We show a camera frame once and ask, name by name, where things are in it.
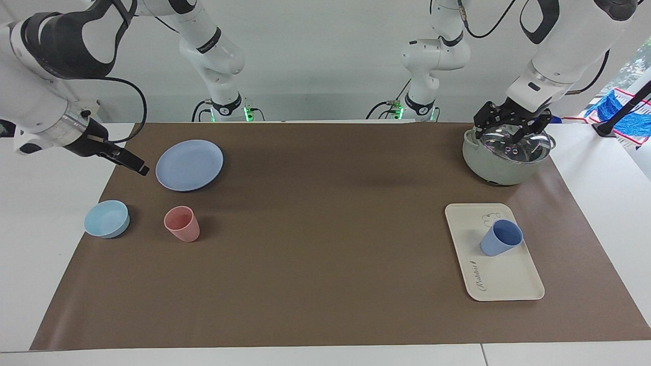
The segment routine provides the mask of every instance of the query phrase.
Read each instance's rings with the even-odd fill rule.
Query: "beige tray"
[[[525,242],[496,257],[485,255],[479,247],[495,220],[516,222],[509,207],[501,203],[450,204],[445,217],[470,297],[486,302],[540,300],[545,296]]]

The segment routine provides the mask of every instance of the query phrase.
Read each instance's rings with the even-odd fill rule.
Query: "blue mesh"
[[[622,109],[622,104],[615,98],[615,91],[612,90],[594,106],[590,107],[585,113],[587,117],[592,111],[596,110],[599,119],[602,121],[609,120],[615,113]],[[617,123],[615,129],[628,136],[651,136],[651,115],[641,115],[630,113]]]

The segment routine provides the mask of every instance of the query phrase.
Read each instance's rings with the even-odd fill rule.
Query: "white table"
[[[107,127],[120,138],[132,126]],[[597,137],[590,126],[547,131],[558,142],[552,158],[563,179],[651,323],[651,182],[615,139]],[[18,156],[11,144],[0,139],[0,350],[24,352],[114,166],[63,149]],[[641,341],[35,352],[0,354],[0,365],[642,365],[650,359],[651,342]]]

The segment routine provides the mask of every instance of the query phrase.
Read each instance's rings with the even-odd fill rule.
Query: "bowl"
[[[110,239],[122,234],[129,222],[129,210],[124,203],[104,201],[86,214],[83,225],[90,235]]]

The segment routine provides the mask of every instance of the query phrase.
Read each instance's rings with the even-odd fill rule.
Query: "brown tablecloth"
[[[651,339],[553,162],[490,186],[463,161],[468,128],[148,125],[128,147],[152,168],[175,143],[207,139],[225,153],[222,173],[176,193],[153,169],[115,169],[102,200],[124,201],[132,224],[82,238],[32,349]],[[465,292],[444,208],[494,202],[522,226],[540,301]],[[163,227],[181,204],[199,217],[192,244]]]

